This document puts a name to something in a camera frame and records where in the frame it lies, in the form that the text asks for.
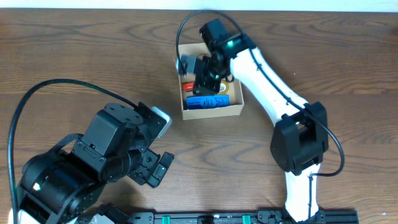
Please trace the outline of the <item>yellow tape roll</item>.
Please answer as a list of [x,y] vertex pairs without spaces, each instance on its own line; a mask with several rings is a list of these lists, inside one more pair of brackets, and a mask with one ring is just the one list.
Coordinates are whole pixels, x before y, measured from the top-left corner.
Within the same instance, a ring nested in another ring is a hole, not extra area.
[[226,80],[222,80],[220,83],[219,95],[226,95],[229,90],[229,83]]

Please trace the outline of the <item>red stapler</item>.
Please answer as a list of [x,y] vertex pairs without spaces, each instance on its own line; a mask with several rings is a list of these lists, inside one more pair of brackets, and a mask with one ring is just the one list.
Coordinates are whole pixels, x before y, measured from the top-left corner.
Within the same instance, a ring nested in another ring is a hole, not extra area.
[[186,82],[182,84],[182,90],[189,92],[193,91],[195,84],[193,82]]

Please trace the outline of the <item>blue plastic case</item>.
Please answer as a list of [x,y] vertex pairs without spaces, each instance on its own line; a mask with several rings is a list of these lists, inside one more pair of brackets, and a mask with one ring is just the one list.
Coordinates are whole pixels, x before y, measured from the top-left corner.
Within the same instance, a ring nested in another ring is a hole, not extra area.
[[186,99],[188,110],[221,108],[230,105],[228,95],[191,96]]

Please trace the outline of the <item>cardboard box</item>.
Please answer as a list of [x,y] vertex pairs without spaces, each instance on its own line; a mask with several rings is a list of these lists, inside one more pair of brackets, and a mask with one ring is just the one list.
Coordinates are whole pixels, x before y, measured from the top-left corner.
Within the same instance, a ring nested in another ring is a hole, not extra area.
[[192,73],[179,77],[178,81],[184,120],[238,116],[244,108],[242,87],[238,80],[231,83],[222,80],[220,92],[215,95],[195,95],[195,76]]

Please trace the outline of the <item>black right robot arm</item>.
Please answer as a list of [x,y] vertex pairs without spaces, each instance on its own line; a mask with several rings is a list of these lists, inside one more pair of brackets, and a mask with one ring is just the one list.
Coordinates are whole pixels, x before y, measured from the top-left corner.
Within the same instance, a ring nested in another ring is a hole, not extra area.
[[271,154],[285,172],[285,209],[294,222],[309,222],[318,212],[316,177],[328,150],[326,109],[291,90],[245,34],[229,34],[220,20],[207,22],[200,35],[210,55],[188,70],[196,75],[193,92],[215,95],[221,80],[233,76],[255,96],[274,125]]

